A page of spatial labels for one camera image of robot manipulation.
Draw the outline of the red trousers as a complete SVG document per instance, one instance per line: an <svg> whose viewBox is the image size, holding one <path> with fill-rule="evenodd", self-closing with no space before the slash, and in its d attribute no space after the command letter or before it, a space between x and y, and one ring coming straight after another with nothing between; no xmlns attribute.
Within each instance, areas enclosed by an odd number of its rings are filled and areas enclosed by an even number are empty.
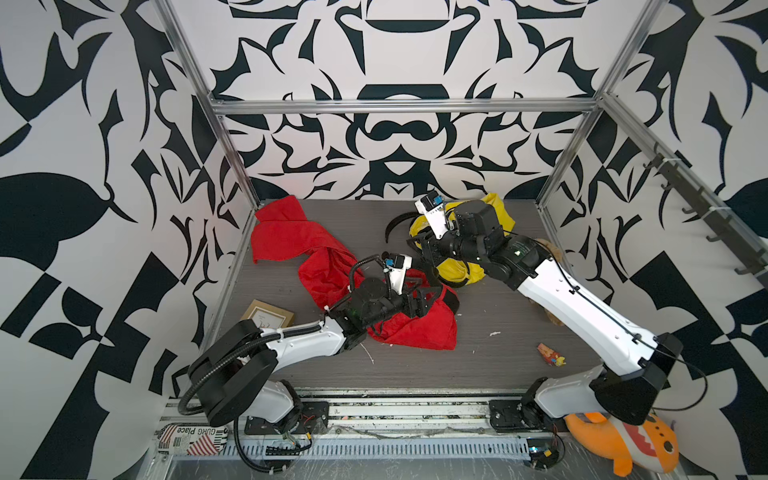
<svg viewBox="0 0 768 480"><path fill-rule="evenodd" d="M331 307L349 293L348 274L357 258L322 225L309 220L299 201L288 196L255 213L251 234L252 256L260 260L286 261L301 255L298 278L319 308ZM455 315L435 305L421 318L397 313L367 330L375 341L429 350L453 350L457 345Z"/></svg>

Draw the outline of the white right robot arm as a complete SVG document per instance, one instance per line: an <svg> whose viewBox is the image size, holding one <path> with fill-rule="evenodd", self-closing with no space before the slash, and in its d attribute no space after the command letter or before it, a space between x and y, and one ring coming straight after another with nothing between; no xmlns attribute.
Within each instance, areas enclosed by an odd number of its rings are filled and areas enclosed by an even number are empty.
<svg viewBox="0 0 768 480"><path fill-rule="evenodd" d="M654 334L579 284L542 242L500 224L495 209L470 200L453 209L431 192L415 202L428 227L415 238L433 268L452 259L484 273L551 312L599 356L586 372L535 381L501 430L546 430L571 414L602 413L640 426L656 410L657 397L683 345L670 333Z"/></svg>

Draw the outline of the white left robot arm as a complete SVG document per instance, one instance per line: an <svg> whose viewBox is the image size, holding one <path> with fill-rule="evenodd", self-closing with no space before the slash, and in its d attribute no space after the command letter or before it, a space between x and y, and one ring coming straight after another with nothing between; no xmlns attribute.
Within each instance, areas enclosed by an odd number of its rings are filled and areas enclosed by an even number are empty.
<svg viewBox="0 0 768 480"><path fill-rule="evenodd" d="M294 426L300 400L289 382L272 380L274 372L349 351L370 329L398 314L424 316L441 296L439 288L409 274L411 257L370 259L381 267L383 278L358 281L350 273L346 294L326 307L318 321L277 329L239 321L189 366L191 385L178 400L179 414L202 414L212 427L242 416Z"/></svg>

